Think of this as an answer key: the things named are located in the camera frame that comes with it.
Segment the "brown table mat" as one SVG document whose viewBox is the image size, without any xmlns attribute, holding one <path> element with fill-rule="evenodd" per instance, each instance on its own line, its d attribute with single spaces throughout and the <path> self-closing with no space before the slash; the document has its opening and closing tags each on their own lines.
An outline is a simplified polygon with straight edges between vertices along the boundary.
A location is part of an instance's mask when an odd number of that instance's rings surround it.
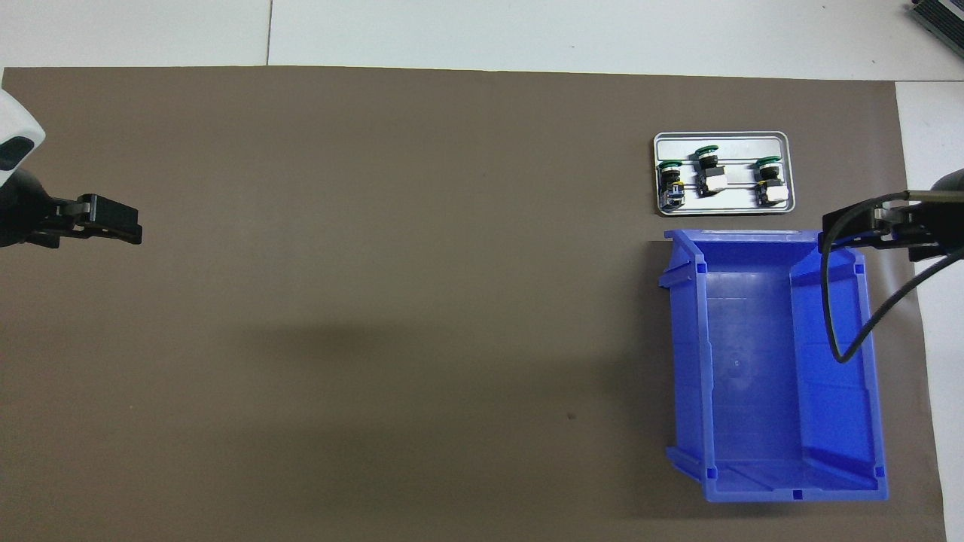
<svg viewBox="0 0 964 542">
<path fill-rule="evenodd" d="M 881 81 L 6 69 L 61 198 L 0 249 L 0 542 L 944 542 L 922 317 L 877 329 L 889 500 L 711 504 L 674 439 L 664 231 L 905 188 Z M 661 132 L 780 131 L 791 213 L 664 217 Z"/>
</svg>

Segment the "blue plastic storage bin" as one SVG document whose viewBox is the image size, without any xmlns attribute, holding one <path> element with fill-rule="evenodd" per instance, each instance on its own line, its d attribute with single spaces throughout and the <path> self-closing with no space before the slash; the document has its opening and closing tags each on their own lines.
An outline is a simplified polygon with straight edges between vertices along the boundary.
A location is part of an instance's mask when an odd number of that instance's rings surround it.
<svg viewBox="0 0 964 542">
<path fill-rule="evenodd" d="M 833 358 L 817 232 L 664 235 L 672 466 L 710 502 L 887 500 L 874 346 Z"/>
</svg>

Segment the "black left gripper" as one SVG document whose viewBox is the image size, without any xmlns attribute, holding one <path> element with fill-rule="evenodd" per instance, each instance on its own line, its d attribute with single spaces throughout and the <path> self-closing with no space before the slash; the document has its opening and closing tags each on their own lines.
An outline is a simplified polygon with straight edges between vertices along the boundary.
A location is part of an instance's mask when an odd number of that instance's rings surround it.
<svg viewBox="0 0 964 542">
<path fill-rule="evenodd" d="M 48 233 L 58 237 L 142 244 L 139 212 L 134 207 L 96 194 L 54 200 L 27 169 L 12 172 L 0 186 L 0 248 L 47 245 L 45 234 L 39 231 L 45 220 Z"/>
</svg>

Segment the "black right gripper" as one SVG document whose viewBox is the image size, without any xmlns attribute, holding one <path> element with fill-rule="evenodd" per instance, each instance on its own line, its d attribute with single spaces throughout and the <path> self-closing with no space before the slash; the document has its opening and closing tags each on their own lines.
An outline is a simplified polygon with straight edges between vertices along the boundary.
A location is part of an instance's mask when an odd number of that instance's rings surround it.
<svg viewBox="0 0 964 542">
<path fill-rule="evenodd" d="M 922 202 L 914 216 L 930 234 L 925 247 L 908 250 L 908 260 L 920 262 L 934 257 L 950 256 L 964 249 L 964 168 L 946 174 L 931 186 L 932 191 L 953 192 L 961 202 Z M 894 226 L 902 218 L 887 218 L 888 206 L 904 196 L 877 196 L 844 207 L 822 217 L 822 250 L 871 248 L 877 250 L 907 249 L 908 238 L 894 237 Z"/>
</svg>

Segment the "grey metal tray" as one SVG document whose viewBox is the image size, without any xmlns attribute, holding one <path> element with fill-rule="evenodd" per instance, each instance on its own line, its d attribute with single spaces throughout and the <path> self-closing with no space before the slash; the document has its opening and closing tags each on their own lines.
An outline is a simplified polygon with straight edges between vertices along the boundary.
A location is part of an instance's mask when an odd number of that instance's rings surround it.
<svg viewBox="0 0 964 542">
<path fill-rule="evenodd" d="M 729 182 L 727 190 L 709 198 L 702 198 L 697 191 L 699 166 L 695 151 L 704 145 L 719 146 L 719 163 L 725 168 Z M 755 162 L 771 155 L 782 158 L 782 178 L 791 196 L 782 205 L 760 207 L 755 194 L 758 178 Z M 684 163 L 679 171 L 685 183 L 685 204 L 672 212 L 660 209 L 657 166 L 665 160 Z M 788 137 L 780 131 L 661 132 L 653 138 L 653 161 L 655 209 L 664 217 L 788 214 L 796 206 L 791 148 Z"/>
</svg>

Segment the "grey ribbed device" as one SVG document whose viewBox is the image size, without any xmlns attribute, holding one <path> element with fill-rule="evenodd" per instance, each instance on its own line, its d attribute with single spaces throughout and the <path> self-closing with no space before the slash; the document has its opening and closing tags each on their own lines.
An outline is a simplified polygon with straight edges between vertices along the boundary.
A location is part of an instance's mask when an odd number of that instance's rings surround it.
<svg viewBox="0 0 964 542">
<path fill-rule="evenodd" d="M 964 0 L 911 0 L 911 15 L 945 44 L 964 50 Z"/>
</svg>

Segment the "green push button switch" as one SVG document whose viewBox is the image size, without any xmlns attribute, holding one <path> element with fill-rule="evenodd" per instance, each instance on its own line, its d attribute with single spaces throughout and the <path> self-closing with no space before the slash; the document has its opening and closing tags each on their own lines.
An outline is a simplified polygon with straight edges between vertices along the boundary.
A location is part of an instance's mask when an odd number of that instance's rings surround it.
<svg viewBox="0 0 964 542">
<path fill-rule="evenodd" d="M 658 164 L 660 172 L 660 209 L 672 212 L 685 204 L 685 183 L 681 177 L 682 161 L 665 160 Z"/>
<path fill-rule="evenodd" d="M 719 163 L 718 151 L 718 145 L 704 145 L 695 151 L 699 166 L 697 191 L 702 198 L 719 194 L 729 186 L 725 168 Z"/>
<path fill-rule="evenodd" d="M 755 194 L 760 207 L 782 205 L 789 201 L 791 191 L 782 178 L 782 158 L 779 155 L 762 157 L 755 162 L 758 178 Z"/>
</svg>

